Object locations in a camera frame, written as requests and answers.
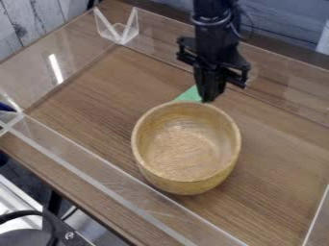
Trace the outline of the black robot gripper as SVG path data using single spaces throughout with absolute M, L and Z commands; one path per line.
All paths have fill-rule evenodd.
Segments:
M 226 84 L 248 86 L 250 63 L 238 51 L 241 17 L 193 15 L 194 36 L 178 37 L 178 60 L 193 67 L 198 93 L 212 102 L 224 93 Z

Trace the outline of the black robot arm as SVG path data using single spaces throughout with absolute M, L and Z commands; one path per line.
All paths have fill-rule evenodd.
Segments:
M 193 67 L 204 103 L 225 92 L 226 84 L 248 87 L 250 63 L 238 47 L 244 39 L 240 0 L 193 0 L 193 37 L 178 37 L 177 59 Z

